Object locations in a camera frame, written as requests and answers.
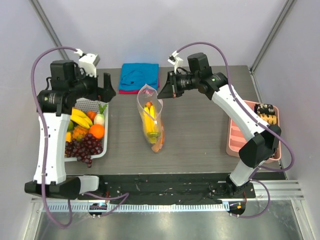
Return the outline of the clear pink-dotted zip bag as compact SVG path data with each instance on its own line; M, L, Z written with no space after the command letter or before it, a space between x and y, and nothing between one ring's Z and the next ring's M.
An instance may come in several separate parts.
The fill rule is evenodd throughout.
M162 121L163 100L155 88L145 84L137 93L137 109L142 121L143 135L154 153L159 153L165 142Z

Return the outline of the orange carrot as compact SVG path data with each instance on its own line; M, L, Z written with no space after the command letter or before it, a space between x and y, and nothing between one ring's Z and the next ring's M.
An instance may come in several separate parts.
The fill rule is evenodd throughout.
M151 147L151 150L154 153L158 153L163 148L163 145L165 142L165 129L164 129L163 121L161 121L160 126L161 126L161 135L156 141L156 143Z

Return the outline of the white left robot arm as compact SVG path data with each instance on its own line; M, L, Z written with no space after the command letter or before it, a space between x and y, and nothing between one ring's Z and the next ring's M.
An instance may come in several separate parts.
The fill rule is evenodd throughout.
M33 180L24 185L26 193L66 200L75 200L86 192L97 200L106 195L107 188L98 176L68 177L65 170L65 138L77 100L108 103L116 95L109 73L103 74L103 87L98 86L98 62L91 54L78 62L55 60L50 64L46 88L35 96L40 125L39 154Z

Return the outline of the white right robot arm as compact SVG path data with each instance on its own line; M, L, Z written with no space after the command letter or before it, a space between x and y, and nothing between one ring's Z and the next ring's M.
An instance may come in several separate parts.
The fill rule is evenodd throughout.
M197 89L218 105L238 126L246 143L239 150L239 162L226 178L226 193L233 198L243 193L255 170L276 153L280 135L277 124L270 124L260 118L228 84L228 78L221 72L213 73L207 55L199 52L187 58L189 70L179 72L182 59L174 51L168 58L174 70L169 71L158 99L181 97L186 90Z

